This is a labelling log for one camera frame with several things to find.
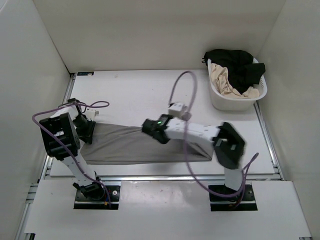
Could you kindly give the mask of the grey trousers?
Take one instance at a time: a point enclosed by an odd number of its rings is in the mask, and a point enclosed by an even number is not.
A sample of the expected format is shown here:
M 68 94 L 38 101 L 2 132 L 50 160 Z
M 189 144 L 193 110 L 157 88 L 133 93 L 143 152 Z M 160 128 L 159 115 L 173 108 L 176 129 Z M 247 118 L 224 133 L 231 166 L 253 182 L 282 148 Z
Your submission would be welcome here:
M 179 139 L 161 144 L 137 126 L 97 123 L 92 143 L 85 143 L 80 153 L 89 165 L 181 163 L 183 146 Z

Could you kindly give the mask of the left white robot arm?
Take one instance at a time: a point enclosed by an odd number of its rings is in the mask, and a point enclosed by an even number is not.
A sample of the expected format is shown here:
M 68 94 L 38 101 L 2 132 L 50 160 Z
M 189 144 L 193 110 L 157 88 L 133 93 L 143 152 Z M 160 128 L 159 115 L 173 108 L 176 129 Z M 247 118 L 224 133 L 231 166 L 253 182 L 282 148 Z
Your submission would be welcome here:
M 86 105 L 76 98 L 68 99 L 58 108 L 36 113 L 32 120 L 40 127 L 47 155 L 62 162 L 75 177 L 73 186 L 86 198 L 108 202 L 109 192 L 97 173 L 81 155 L 82 144 L 92 144 L 99 113 L 96 103 Z

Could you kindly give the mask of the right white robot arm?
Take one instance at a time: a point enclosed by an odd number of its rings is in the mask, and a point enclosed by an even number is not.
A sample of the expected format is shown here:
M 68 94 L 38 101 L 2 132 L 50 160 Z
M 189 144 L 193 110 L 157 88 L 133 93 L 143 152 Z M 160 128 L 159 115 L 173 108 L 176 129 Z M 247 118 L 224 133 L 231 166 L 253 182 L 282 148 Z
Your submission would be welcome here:
M 211 157 L 216 156 L 217 162 L 224 167 L 224 193 L 214 192 L 198 184 L 214 196 L 220 198 L 238 199 L 244 190 L 245 180 L 241 165 L 246 142 L 228 123 L 220 126 L 202 125 L 163 114 L 157 120 L 146 119 L 142 124 L 142 132 L 151 136 L 161 144 L 170 140 L 183 140 L 183 150 L 187 144 L 196 144 Z

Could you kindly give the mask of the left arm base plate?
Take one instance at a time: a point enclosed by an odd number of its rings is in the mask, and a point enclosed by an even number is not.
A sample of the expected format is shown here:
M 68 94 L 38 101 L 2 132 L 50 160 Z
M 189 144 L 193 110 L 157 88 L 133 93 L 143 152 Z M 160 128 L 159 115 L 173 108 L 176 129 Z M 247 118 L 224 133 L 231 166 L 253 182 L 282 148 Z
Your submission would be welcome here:
M 118 210 L 121 186 L 106 185 L 105 189 L 98 183 L 93 183 L 88 188 L 72 184 L 76 188 L 73 208 L 76 210 Z

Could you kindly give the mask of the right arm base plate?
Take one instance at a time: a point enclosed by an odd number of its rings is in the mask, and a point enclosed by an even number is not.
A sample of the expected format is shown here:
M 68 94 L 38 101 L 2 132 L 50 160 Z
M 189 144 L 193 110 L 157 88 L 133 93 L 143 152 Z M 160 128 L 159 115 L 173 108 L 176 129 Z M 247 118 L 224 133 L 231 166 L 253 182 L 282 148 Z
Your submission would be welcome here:
M 234 197 L 219 197 L 209 193 L 211 212 L 257 211 L 257 203 L 251 184 L 246 184 L 243 193 Z

